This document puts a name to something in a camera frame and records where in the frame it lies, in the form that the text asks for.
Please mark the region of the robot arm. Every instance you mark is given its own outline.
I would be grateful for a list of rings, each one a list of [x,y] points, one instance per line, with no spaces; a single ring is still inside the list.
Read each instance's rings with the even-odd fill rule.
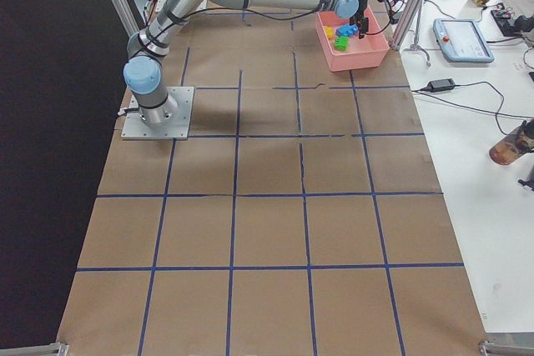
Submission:
[[[169,45],[189,19],[199,13],[204,0],[167,0],[159,15],[128,41],[128,62],[123,77],[137,101],[140,122],[148,128],[164,127],[175,120],[179,102],[164,85],[162,61]],[[350,19],[362,33],[368,32],[365,10],[368,0],[207,0],[219,8],[252,12],[254,7],[297,10],[304,17],[311,13],[333,12]]]

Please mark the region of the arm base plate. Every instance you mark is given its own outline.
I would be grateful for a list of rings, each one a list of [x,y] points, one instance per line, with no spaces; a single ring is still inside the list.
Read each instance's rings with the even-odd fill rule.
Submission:
[[[166,103],[158,108],[141,108],[135,96],[127,113],[121,138],[124,140],[187,140],[194,102],[194,87],[166,87]]]

